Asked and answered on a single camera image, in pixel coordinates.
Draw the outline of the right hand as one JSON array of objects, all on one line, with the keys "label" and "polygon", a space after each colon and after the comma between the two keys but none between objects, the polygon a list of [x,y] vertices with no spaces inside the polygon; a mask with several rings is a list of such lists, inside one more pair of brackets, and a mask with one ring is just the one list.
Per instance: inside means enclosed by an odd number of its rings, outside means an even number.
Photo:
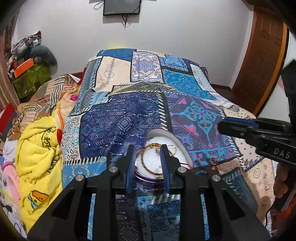
[{"label": "right hand", "polygon": [[276,168],[276,177],[273,185],[273,193],[276,198],[281,198],[288,191],[285,180],[288,176],[288,165],[279,163]]}]

